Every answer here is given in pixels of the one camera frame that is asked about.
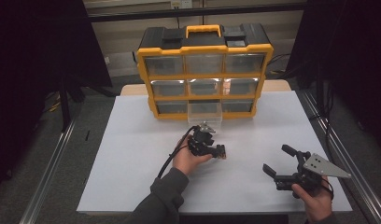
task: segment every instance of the metal bracket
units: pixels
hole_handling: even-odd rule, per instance
[[[207,121],[203,121],[203,123],[200,124],[200,132],[202,132],[202,133],[215,133],[216,131],[207,125]]]
[[[351,178],[351,174],[325,160],[318,154],[313,155],[304,163],[303,168],[319,175],[329,175],[342,178]]]

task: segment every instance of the drawer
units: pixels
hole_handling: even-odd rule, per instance
[[[255,95],[258,78],[225,78],[223,82],[224,95]]]
[[[188,92],[192,95],[218,95],[220,78],[188,79]]]
[[[222,100],[222,112],[251,112],[253,99]]]
[[[265,55],[261,53],[251,54],[227,54],[225,58],[226,73],[259,73],[261,71]]]
[[[220,100],[197,100],[188,103],[188,123],[190,126],[206,123],[214,131],[220,129],[222,109]]]
[[[156,106],[159,114],[187,113],[187,101],[157,101]]]
[[[191,54],[185,56],[188,74],[216,74],[222,72],[222,54]]]
[[[185,95],[184,80],[150,81],[155,96],[183,96]]]
[[[183,74],[182,56],[150,56],[145,57],[149,76]]]

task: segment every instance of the metal rail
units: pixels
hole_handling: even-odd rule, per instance
[[[276,11],[296,11],[305,10],[310,7],[327,7],[336,5],[336,1],[323,1],[319,3],[287,3],[287,4],[269,4],[246,7],[198,7],[183,8],[178,10],[167,9],[157,11],[129,12],[129,13],[106,13],[89,14],[88,17],[66,17],[66,18],[46,18],[34,15],[35,19],[44,22],[67,23],[74,22],[104,22],[104,21],[135,21],[160,18],[179,18],[192,16],[211,16],[211,15],[229,15],[258,12],[276,12]]]
[[[318,114],[318,109],[316,108],[316,100],[313,97],[313,95],[310,92],[308,92],[308,93],[304,93],[303,97],[308,103],[313,113]],[[326,132],[327,120],[319,119],[318,124],[320,125],[323,132]],[[381,223],[380,199],[378,198],[374,190],[371,188],[371,186],[368,184],[368,182],[366,181],[366,179],[360,172],[359,168],[357,167],[356,163],[351,159],[345,146],[340,141],[334,129],[332,127],[330,127],[330,129],[331,130],[329,133],[329,142],[332,144],[333,150],[335,151],[336,155],[339,157],[342,164],[345,166],[345,169],[349,173],[351,173],[352,175],[351,179],[353,180],[353,183],[356,186],[357,190],[360,192],[362,199],[365,201],[369,210],[374,216],[375,221],[377,223]]]
[[[40,208],[43,202],[45,201],[46,195],[48,194],[51,181],[54,177],[54,174],[56,173],[60,159],[65,151],[65,147],[74,129],[77,117],[80,114],[81,107],[82,107],[82,104],[77,104],[76,112],[73,119],[69,123],[65,132],[60,135],[59,142],[57,143],[56,148],[53,151],[53,154],[50,158],[50,161],[45,170],[45,173],[42,175],[42,178],[39,181],[38,187],[33,195],[33,198],[28,203],[27,208],[24,214],[22,215],[20,224],[34,224],[35,223],[36,218],[39,214]]]

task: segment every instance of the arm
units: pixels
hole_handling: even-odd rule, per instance
[[[321,185],[328,188],[327,176],[324,175],[322,178],[324,180],[321,181]],[[297,184],[293,184],[292,189],[304,202],[308,220],[306,223],[338,223],[336,217],[332,213],[332,199],[327,190],[319,189],[318,192],[315,192],[312,196]]]
[[[193,156],[186,147],[188,138],[173,159],[173,168],[162,179],[156,178],[150,186],[150,194],[128,216],[125,223],[178,223],[178,208],[184,203],[181,196],[187,187],[189,175],[197,165],[208,161],[211,155]]]

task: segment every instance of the wire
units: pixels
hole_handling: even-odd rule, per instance
[[[332,163],[335,163],[334,158],[333,158],[332,153],[331,153],[331,147],[330,147],[330,132],[331,132],[331,129],[332,129],[332,126],[331,126],[331,111],[333,109],[333,102],[334,102],[334,100],[333,100],[334,99],[334,95],[333,95],[333,90],[332,90],[332,84],[331,83],[328,83],[328,88],[327,88],[327,92],[326,92],[326,99],[327,99],[327,102],[324,105],[324,111],[323,111],[324,114],[325,114],[325,118],[327,120],[327,125],[325,127],[325,145],[326,145],[326,148],[327,148],[327,150],[326,150],[327,156],[329,157],[329,159],[330,159],[330,161]],[[322,118],[322,116],[317,114],[315,116],[312,116],[309,119],[316,119],[316,118]],[[365,211],[363,211],[362,207],[360,206],[360,203],[357,201],[356,197],[354,196],[354,193],[350,190],[350,187],[348,186],[348,184],[345,181],[341,181],[341,183],[343,183],[343,186],[345,186],[345,188],[347,189],[347,192],[349,192],[351,197],[354,199],[354,202],[356,203],[357,207],[360,209],[360,211],[361,211],[363,217],[365,218],[365,220],[368,223],[371,223],[369,218],[366,216]]]
[[[184,147],[180,147],[182,145],[182,143],[185,141],[185,138],[188,136],[188,134],[194,130],[196,128],[196,126],[192,126],[191,128],[188,129],[188,131],[184,134],[184,136],[182,137],[181,141],[178,142],[178,144],[176,145],[176,147],[174,148],[174,151],[173,153],[171,153],[167,159],[167,161],[164,163],[162,169],[160,170],[159,174],[158,174],[158,178],[162,178],[162,175],[164,173],[164,170],[167,168],[168,164],[170,163],[170,161],[176,156],[176,154],[179,152],[179,150],[181,150],[182,148],[184,147],[187,147],[187,146],[184,146]]]
[[[205,7],[205,0],[202,1],[202,7]],[[205,15],[202,16],[202,25],[205,24]]]
[[[268,63],[267,65],[271,64],[271,63],[275,63],[277,62],[278,60],[280,60],[281,58],[285,57],[285,56],[290,56],[290,53],[287,53],[287,54],[278,54],[276,55],[275,57],[273,57]]]
[[[179,29],[179,17],[176,17],[176,24],[178,26],[178,29]]]
[[[307,59],[305,61],[303,61],[302,63],[298,63],[297,65],[295,65],[295,67],[293,67],[292,69],[290,70],[286,70],[286,72],[284,74],[282,74],[280,77],[278,77],[277,79],[287,79],[287,78],[291,78],[291,77],[296,77],[298,76],[298,74],[296,74],[296,72],[298,70],[300,70],[301,68],[304,68],[306,67],[308,64],[310,64],[313,60],[311,59]]]

